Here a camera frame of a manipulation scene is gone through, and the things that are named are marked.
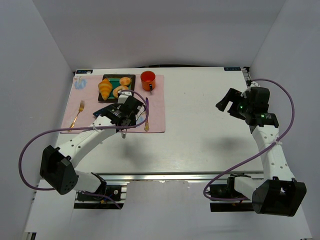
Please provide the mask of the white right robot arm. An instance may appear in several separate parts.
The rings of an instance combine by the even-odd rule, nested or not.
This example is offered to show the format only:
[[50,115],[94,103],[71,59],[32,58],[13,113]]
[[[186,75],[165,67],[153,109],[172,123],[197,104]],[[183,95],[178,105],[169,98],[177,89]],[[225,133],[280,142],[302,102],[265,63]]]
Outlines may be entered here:
[[307,188],[296,180],[286,161],[279,137],[279,123],[274,113],[269,113],[270,91],[264,87],[249,87],[245,92],[230,88],[216,104],[224,111],[232,103],[228,113],[244,120],[257,144],[263,167],[263,181],[242,174],[231,174],[222,198],[246,197],[251,200],[257,214],[293,217]]

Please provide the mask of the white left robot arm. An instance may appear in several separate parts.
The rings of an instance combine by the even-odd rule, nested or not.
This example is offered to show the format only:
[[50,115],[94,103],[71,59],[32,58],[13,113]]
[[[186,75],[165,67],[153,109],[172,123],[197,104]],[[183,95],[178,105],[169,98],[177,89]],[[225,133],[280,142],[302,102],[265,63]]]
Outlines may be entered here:
[[60,195],[71,190],[83,191],[93,196],[103,195],[106,181],[96,173],[77,171],[79,162],[105,139],[123,129],[133,127],[140,112],[147,105],[131,95],[122,95],[119,103],[108,105],[95,113],[90,129],[76,135],[68,142],[43,150],[40,176]]

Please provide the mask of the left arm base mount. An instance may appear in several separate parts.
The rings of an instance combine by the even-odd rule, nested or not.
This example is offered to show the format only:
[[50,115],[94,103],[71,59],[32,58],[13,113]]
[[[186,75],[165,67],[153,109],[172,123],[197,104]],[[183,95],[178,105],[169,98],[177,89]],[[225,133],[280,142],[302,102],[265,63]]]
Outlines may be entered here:
[[104,191],[95,195],[77,192],[74,209],[120,210],[123,208],[127,193],[127,184],[115,182],[108,184]]

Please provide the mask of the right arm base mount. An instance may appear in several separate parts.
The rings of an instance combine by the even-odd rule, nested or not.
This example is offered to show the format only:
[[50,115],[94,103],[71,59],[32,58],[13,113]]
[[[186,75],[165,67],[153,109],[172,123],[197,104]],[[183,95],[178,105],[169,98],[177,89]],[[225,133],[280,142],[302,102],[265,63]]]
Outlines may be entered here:
[[251,200],[241,200],[244,196],[236,191],[229,191],[226,184],[212,184],[206,194],[211,198],[228,199],[213,200],[210,203],[212,213],[253,212]]

